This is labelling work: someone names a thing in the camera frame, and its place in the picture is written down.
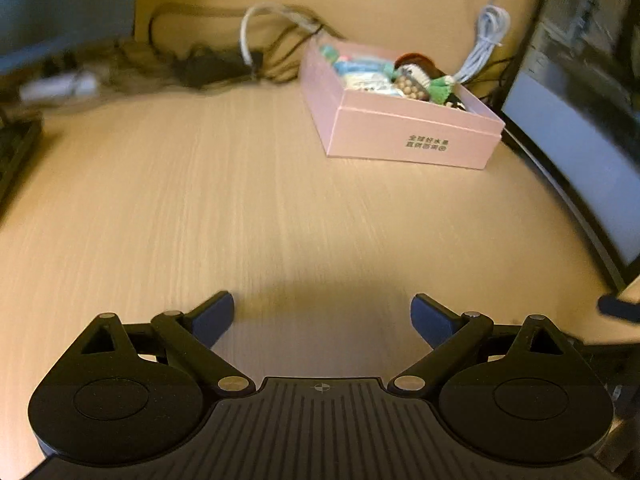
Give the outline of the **red haired doll green dress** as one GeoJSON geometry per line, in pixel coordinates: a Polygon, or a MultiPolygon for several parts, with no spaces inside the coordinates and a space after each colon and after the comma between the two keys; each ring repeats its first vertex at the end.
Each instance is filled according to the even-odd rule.
{"type": "Polygon", "coordinates": [[[423,54],[401,55],[394,64],[393,84],[406,98],[466,110],[454,93],[454,77],[446,75],[423,54]]]}

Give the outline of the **blue white mask packet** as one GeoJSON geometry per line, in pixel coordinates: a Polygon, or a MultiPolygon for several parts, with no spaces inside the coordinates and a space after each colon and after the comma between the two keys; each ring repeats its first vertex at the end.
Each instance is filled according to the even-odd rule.
{"type": "Polygon", "coordinates": [[[393,65],[372,58],[339,58],[333,64],[346,90],[379,94],[380,96],[403,96],[394,85],[393,65]]]}

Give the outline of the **blue pink plush toy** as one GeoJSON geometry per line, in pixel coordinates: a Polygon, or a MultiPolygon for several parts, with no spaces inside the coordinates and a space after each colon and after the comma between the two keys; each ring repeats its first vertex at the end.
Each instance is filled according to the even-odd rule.
{"type": "Polygon", "coordinates": [[[348,60],[348,56],[341,54],[336,47],[332,46],[332,44],[322,44],[319,47],[319,53],[322,58],[326,60],[331,65],[334,65],[337,62],[343,62],[348,60]]]}

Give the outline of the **white computer case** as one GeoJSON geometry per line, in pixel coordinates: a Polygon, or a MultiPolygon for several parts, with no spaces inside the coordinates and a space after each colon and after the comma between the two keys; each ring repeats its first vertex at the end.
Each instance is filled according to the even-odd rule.
{"type": "Polygon", "coordinates": [[[639,274],[639,0],[539,0],[496,109],[615,288],[639,274]]]}

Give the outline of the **pink cardboard box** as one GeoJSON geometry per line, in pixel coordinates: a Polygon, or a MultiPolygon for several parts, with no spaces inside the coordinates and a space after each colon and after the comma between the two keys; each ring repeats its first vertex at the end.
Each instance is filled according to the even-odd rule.
{"type": "Polygon", "coordinates": [[[456,110],[352,90],[322,55],[322,44],[346,55],[390,60],[399,54],[326,37],[309,41],[299,69],[300,88],[328,156],[486,167],[501,140],[504,122],[473,93],[455,88],[454,94],[464,105],[456,110]]]}

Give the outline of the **black power adapter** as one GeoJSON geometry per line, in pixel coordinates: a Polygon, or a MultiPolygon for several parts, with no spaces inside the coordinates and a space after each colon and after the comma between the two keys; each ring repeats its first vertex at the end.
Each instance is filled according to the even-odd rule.
{"type": "Polygon", "coordinates": [[[175,74],[186,88],[201,89],[225,81],[252,79],[254,70],[245,64],[239,47],[213,49],[205,44],[192,47],[175,62],[175,74]]]}

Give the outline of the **black mechanical keyboard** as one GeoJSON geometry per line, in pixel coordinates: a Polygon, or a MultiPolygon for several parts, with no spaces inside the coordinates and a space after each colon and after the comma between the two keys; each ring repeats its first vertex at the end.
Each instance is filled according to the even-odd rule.
{"type": "Polygon", "coordinates": [[[1,212],[6,210],[23,179],[42,137],[42,127],[41,115],[9,118],[1,112],[1,212]]]}

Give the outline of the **white power strip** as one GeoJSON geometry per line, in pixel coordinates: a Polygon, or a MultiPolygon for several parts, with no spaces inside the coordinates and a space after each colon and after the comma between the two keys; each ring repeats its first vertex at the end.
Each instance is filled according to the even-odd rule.
{"type": "Polygon", "coordinates": [[[23,84],[18,95],[23,102],[44,102],[94,96],[100,90],[100,82],[92,73],[69,73],[38,79],[23,84]]]}

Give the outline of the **black curved monitor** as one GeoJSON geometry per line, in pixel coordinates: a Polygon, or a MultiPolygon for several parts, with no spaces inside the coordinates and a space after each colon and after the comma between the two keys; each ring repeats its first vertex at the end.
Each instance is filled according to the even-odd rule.
{"type": "Polygon", "coordinates": [[[85,44],[129,37],[136,0],[1,0],[1,73],[85,44]]]}

